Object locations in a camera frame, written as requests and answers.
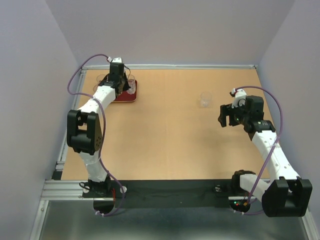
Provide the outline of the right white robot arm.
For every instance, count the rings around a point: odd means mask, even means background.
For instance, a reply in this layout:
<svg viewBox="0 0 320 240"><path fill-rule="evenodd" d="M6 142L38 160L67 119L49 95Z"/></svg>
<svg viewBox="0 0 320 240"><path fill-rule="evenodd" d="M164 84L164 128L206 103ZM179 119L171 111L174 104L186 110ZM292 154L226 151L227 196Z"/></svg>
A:
<svg viewBox="0 0 320 240"><path fill-rule="evenodd" d="M312 183L293 169L277 141L279 134L270 120L264 119L264 100L239 90L231 94L230 104L220 107L222 127L242 125L266 163L269 182L249 170L235 171L230 182L235 195L247 193L261 202L268 217L303 217L306 214Z"/></svg>

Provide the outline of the cluster back clear glass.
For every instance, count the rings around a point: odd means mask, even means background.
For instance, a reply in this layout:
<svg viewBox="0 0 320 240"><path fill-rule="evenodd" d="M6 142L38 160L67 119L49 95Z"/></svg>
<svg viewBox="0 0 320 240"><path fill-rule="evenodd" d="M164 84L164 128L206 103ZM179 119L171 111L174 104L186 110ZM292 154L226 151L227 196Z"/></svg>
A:
<svg viewBox="0 0 320 240"><path fill-rule="evenodd" d="M200 106L202 108L209 108L212 103L212 93L209 91L204 91L200 94Z"/></svg>

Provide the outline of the cluster clear glass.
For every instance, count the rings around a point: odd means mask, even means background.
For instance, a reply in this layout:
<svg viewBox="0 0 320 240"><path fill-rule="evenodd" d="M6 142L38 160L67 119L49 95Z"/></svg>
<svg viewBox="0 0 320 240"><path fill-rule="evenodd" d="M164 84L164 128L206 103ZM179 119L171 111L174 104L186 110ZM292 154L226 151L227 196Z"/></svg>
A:
<svg viewBox="0 0 320 240"><path fill-rule="evenodd" d="M136 92L136 81L134 79L129 79L127 82L129 89L126 92L130 95L133 95Z"/></svg>
<svg viewBox="0 0 320 240"><path fill-rule="evenodd" d="M204 91L200 94L200 106L202 108L209 108L212 103L212 93L209 91Z"/></svg>

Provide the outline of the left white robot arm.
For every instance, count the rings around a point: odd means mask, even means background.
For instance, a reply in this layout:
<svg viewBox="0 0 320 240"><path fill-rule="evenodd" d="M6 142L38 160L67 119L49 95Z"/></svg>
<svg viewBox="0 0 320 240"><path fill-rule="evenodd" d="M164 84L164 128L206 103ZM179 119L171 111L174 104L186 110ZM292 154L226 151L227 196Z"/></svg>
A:
<svg viewBox="0 0 320 240"><path fill-rule="evenodd" d="M80 186L86 194L106 197L111 193L110 175L101 160L106 131L105 109L130 88L122 62L112 62L109 74L98 84L95 93L79 109L67 114L67 145L81 157L88 181Z"/></svg>

